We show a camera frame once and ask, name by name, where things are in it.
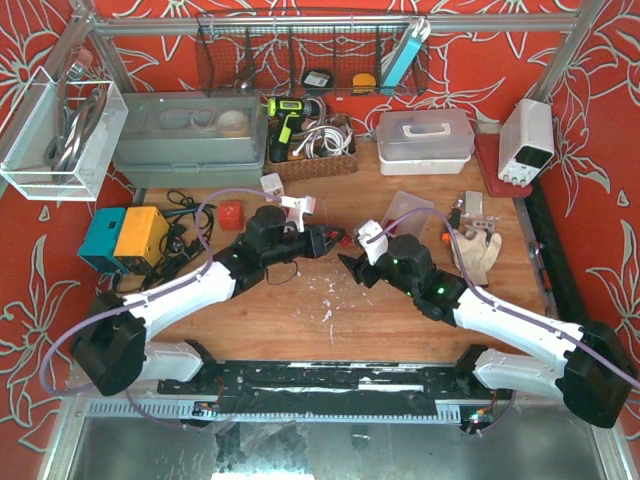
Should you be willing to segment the red spring front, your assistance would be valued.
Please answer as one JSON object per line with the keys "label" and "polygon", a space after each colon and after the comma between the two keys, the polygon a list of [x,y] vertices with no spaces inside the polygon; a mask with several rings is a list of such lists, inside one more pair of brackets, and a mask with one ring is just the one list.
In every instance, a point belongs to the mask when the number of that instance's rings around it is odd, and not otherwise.
{"label": "red spring front", "polygon": [[336,240],[339,245],[345,248],[351,248],[353,246],[353,239],[350,235],[345,233],[345,238],[343,240]]}

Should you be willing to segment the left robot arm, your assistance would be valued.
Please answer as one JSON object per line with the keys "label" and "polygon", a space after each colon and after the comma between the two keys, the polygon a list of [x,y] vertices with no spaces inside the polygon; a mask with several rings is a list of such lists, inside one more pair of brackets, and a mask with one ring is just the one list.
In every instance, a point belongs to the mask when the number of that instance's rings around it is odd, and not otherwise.
{"label": "left robot arm", "polygon": [[98,296],[91,309],[98,319],[74,336],[71,354],[104,396],[140,381],[188,383],[208,362],[208,353],[193,340],[159,342],[158,334],[247,292],[273,265],[327,255],[344,236],[339,227],[295,224],[281,208],[262,206],[243,233],[192,272],[138,294]]}

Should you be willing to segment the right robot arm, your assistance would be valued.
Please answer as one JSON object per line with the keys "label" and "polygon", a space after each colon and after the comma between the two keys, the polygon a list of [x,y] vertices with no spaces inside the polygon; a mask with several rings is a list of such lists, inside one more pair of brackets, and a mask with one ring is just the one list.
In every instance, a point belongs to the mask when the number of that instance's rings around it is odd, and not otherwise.
{"label": "right robot arm", "polygon": [[555,320],[517,307],[437,268],[412,235],[341,255],[354,281],[383,281],[404,293],[426,318],[476,331],[517,349],[506,354],[474,345],[459,359],[463,389],[516,390],[561,400],[575,416],[600,428],[615,425],[638,371],[607,324]]}

